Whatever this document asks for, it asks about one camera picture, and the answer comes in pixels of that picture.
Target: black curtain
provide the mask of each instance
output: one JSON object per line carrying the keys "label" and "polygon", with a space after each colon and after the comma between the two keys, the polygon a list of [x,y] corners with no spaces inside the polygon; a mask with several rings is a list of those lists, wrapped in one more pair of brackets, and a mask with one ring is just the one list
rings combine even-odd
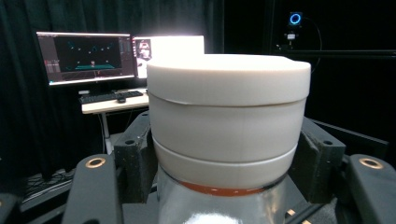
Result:
{"label": "black curtain", "polygon": [[49,88],[36,31],[203,35],[222,53],[224,1],[0,0],[0,180],[73,169],[103,152],[79,87]]}

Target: white lid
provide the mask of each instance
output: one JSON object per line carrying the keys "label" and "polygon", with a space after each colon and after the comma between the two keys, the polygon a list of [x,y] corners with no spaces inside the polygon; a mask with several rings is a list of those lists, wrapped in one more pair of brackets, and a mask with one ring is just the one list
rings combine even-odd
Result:
{"label": "white lid", "polygon": [[274,105],[309,93],[309,63],[285,57],[206,54],[148,62],[148,91],[186,105]]}

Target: desk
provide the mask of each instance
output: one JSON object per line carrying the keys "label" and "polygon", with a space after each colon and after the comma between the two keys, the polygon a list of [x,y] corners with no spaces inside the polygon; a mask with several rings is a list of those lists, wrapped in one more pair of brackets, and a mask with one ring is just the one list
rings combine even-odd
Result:
{"label": "desk", "polygon": [[111,151],[113,151],[113,146],[110,141],[110,133],[108,132],[106,113],[111,111],[123,110],[123,109],[134,109],[139,107],[145,107],[149,105],[149,97],[146,94],[146,88],[132,89],[129,91],[140,91],[143,93],[143,96],[126,98],[126,102],[124,104],[117,103],[117,100],[111,100],[111,101],[81,105],[81,110],[83,114],[101,115],[107,154],[110,154]]}

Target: monitor screen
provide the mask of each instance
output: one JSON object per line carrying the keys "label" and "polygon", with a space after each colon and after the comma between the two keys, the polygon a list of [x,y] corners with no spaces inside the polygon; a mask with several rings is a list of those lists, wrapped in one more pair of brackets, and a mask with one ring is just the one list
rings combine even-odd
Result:
{"label": "monitor screen", "polygon": [[130,35],[37,32],[37,39],[50,86],[137,75]]}

